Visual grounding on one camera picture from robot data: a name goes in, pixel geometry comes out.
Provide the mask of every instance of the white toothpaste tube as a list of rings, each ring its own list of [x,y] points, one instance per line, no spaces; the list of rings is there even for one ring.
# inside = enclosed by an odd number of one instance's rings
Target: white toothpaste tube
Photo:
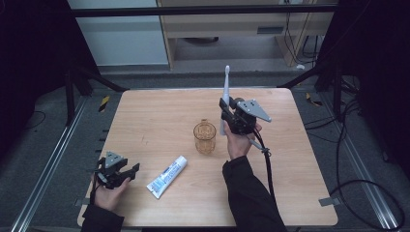
[[[172,181],[178,176],[178,174],[187,166],[187,159],[183,156],[177,158],[172,164],[167,167],[162,174],[151,182],[147,188],[151,193],[160,199],[166,188],[172,183]]]

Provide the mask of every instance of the black sleeve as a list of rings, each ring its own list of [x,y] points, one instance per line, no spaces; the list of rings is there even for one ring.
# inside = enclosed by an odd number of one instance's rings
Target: black sleeve
[[[275,197],[253,175],[246,156],[227,161],[222,173],[239,232],[287,231]]]
[[[82,216],[81,232],[120,232],[124,221],[124,217],[95,205],[88,205]]]

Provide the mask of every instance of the floor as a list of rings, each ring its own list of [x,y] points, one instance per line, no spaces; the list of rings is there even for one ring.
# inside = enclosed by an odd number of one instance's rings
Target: floor
[[[307,42],[305,52],[312,52],[314,40]],[[107,79],[122,86],[133,89],[144,88],[195,88],[221,87],[224,79],[224,67],[230,66],[231,85],[239,86],[277,86],[298,76],[303,70],[287,67],[278,50],[275,38],[220,38],[215,43],[203,40],[179,40],[173,70],[145,67],[134,73],[104,72]],[[328,102],[331,91],[316,93],[312,88],[315,78],[310,78],[301,85],[293,88],[292,93],[300,110],[302,119],[307,125],[318,125],[332,117],[332,110]],[[32,231],[78,231],[76,218],[79,208],[74,205],[75,200],[84,197],[82,192],[88,188],[89,177],[87,170],[93,168],[100,155],[106,130],[115,114],[116,104],[121,98],[97,82],[92,82],[95,88],[91,98],[76,97],[77,105],[85,101],[78,126],[71,135],[70,143],[64,148],[63,155],[57,160],[59,163],[52,170],[40,199],[34,204],[35,214],[28,218]],[[314,102],[307,101],[309,92]],[[104,113],[98,112],[102,98],[110,96],[110,102]],[[343,95],[345,102],[353,97]],[[33,192],[44,167],[49,162],[50,154],[64,132],[66,119],[64,89],[57,89],[38,99],[36,113],[28,122],[27,130],[12,148],[12,159],[2,163],[0,171],[0,231],[9,231]],[[348,136],[340,148],[340,178],[342,181],[361,177],[357,168],[357,158],[364,163],[372,180],[377,181],[393,193],[402,209],[410,214],[410,182],[403,177],[400,168],[394,163],[385,163],[380,156],[380,148],[374,139],[360,110],[352,111],[347,117],[346,127]],[[332,190],[336,185],[336,141],[340,124],[331,123],[318,130],[307,130],[310,143],[318,160],[326,185]],[[349,141],[354,144],[354,151]],[[368,201],[369,192],[362,185],[354,185],[344,189],[349,205],[371,223],[380,226],[379,218],[374,213],[374,205]],[[386,202],[392,209],[397,221],[400,215],[395,204],[388,197]],[[342,205],[336,206],[339,222],[331,228],[289,228],[289,231],[373,231],[371,227],[352,216]],[[410,231],[409,223],[401,231]]]

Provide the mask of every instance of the toothbrush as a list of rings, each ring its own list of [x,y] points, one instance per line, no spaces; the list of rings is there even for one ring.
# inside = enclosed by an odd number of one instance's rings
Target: toothbrush
[[[223,86],[223,101],[229,105],[229,66],[225,67],[225,85]],[[220,119],[220,135],[225,135],[225,131],[223,130],[223,120]]]

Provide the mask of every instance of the black cable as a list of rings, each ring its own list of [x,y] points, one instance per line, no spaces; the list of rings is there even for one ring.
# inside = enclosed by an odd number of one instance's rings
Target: black cable
[[[326,117],[326,118],[317,119],[317,120],[314,120],[314,121],[311,121],[311,122],[305,123],[304,125],[306,126],[306,125],[309,125],[309,124],[313,124],[313,123],[321,122],[321,121],[323,121],[323,120],[330,119],[330,118],[334,119],[335,117],[334,117],[334,116],[329,116],[329,117]]]
[[[98,160],[96,164],[96,168],[94,169],[93,187],[91,188],[91,192],[90,192],[90,205],[94,205],[97,189],[101,186],[101,185],[98,185],[96,187],[97,178],[99,178],[97,173],[99,172],[99,166],[103,164],[104,162],[105,162],[104,158]]]
[[[44,122],[44,120],[45,120],[45,113],[44,113],[44,112],[39,111],[39,110],[36,110],[36,111],[34,111],[34,113],[41,113],[41,114],[43,114],[42,120],[41,120],[39,123],[37,123],[36,125],[34,125],[34,126],[24,128],[25,130],[30,130],[30,129],[36,128],[36,127],[38,127],[42,122]]]
[[[335,120],[336,120],[336,118],[334,118],[331,121],[328,121],[328,122],[326,122],[322,125],[319,125],[319,126],[315,126],[315,127],[311,127],[311,128],[305,128],[305,130],[308,131],[308,130],[316,130],[316,129],[324,128],[324,127],[328,126],[329,124],[331,124],[332,122],[334,122]]]
[[[271,193],[272,198],[275,200],[275,193],[274,193],[274,182],[272,179],[272,166],[271,166],[271,152],[269,152],[269,148],[265,147],[265,144],[263,143],[262,136],[260,135],[259,131],[257,129],[253,130],[253,134],[257,138],[257,140],[260,143],[260,146],[262,147],[262,154],[265,157],[265,162],[266,162],[266,171],[268,173],[268,186],[269,186],[269,193]]]
[[[342,121],[341,121],[341,122],[342,122],[342,128],[341,128],[340,136],[339,136],[338,141],[337,141],[337,151],[336,151],[336,154],[337,154],[337,156],[336,156],[337,187],[336,187],[334,190],[331,191],[330,195],[332,195],[333,193],[335,193],[335,191],[337,190],[338,193],[339,193],[339,195],[340,195],[340,199],[341,199],[341,201],[344,203],[344,205],[346,206],[347,210],[348,210],[353,216],[355,216],[357,219],[359,219],[361,222],[363,222],[363,223],[366,224],[367,226],[369,226],[369,227],[371,227],[371,228],[373,228],[373,229],[382,230],[382,231],[396,231],[396,230],[400,229],[400,228],[404,225],[404,222],[405,222],[405,214],[404,214],[404,211],[402,210],[401,206],[398,204],[398,201],[393,197],[392,194],[390,194],[385,188],[381,187],[380,185],[378,185],[378,184],[376,184],[376,183],[374,183],[374,182],[371,182],[371,181],[367,181],[367,180],[352,180],[352,181],[348,181],[348,182],[343,183],[343,184],[340,183],[340,176],[339,176],[339,150],[340,150],[341,140],[342,140],[342,137],[343,137],[342,135],[343,135],[344,131],[346,130],[346,121],[345,121],[345,120],[346,120],[346,115],[347,115],[347,112],[349,112],[349,111],[348,111],[348,110],[349,110],[349,107],[351,107],[351,106],[354,105],[354,104],[350,104],[350,103],[348,103],[348,104],[346,105],[346,107],[345,107],[345,109],[343,110],[343,113],[342,113]],[[343,195],[343,192],[342,192],[341,188],[343,188],[344,186],[350,185],[350,184],[352,184],[352,183],[358,183],[358,182],[364,182],[364,183],[368,183],[368,184],[375,185],[375,186],[379,187],[380,189],[382,189],[382,190],[395,202],[395,204],[397,205],[398,209],[400,210],[400,215],[401,215],[401,218],[402,218],[401,223],[400,223],[397,227],[391,228],[391,229],[386,229],[386,228],[383,228],[383,227],[381,227],[381,226],[375,225],[375,224],[373,224],[373,223],[371,223],[371,222],[365,220],[364,218],[360,217],[360,216],[349,206],[349,204],[347,203],[346,199],[344,198],[344,195]]]
[[[285,3],[286,5],[289,5],[289,4],[290,4],[288,0],[285,0],[284,3]],[[295,45],[293,44],[292,37],[291,37],[290,31],[289,31],[289,21],[290,21],[290,13],[287,13],[287,14],[286,14],[286,28],[285,28],[285,31],[284,31],[284,38],[283,38],[283,39],[284,39],[284,43],[285,43],[287,49],[289,50],[289,52],[290,52],[290,54],[291,54],[291,56],[292,56],[293,61],[295,61],[295,63],[297,63],[297,64],[299,64],[299,65],[314,63],[316,60],[303,61],[303,60],[301,60],[301,59],[298,58],[298,54],[297,54],[297,52],[296,52],[296,48],[295,48]],[[288,45],[288,43],[287,43],[287,40],[286,40],[287,35],[288,35],[288,37],[289,37],[289,39],[290,39],[290,44],[292,45],[293,51],[290,49],[290,47],[289,47],[289,45]]]
[[[316,135],[316,134],[313,134],[313,133],[309,133],[309,132],[307,132],[307,134],[308,134],[308,135],[311,135],[311,136],[314,136],[314,137],[317,137],[317,138],[322,139],[322,140],[327,141],[327,142],[337,143],[337,141],[333,141],[333,140],[330,140],[330,139],[327,139],[327,138],[321,137],[321,136]]]
[[[318,40],[318,38],[319,38],[319,36],[316,36],[316,39],[315,39],[315,43],[314,43],[314,50],[312,51],[312,52],[306,52],[305,51],[305,48],[306,48],[306,45],[307,45],[307,43],[308,43],[308,39],[309,39],[309,36],[307,36],[307,38],[305,39],[305,42],[304,42],[304,46],[302,47],[302,54],[303,54],[303,56],[304,57],[306,57],[306,58],[308,58],[308,59],[311,59],[311,58],[315,58],[316,57],[316,55],[317,55],[317,40]]]

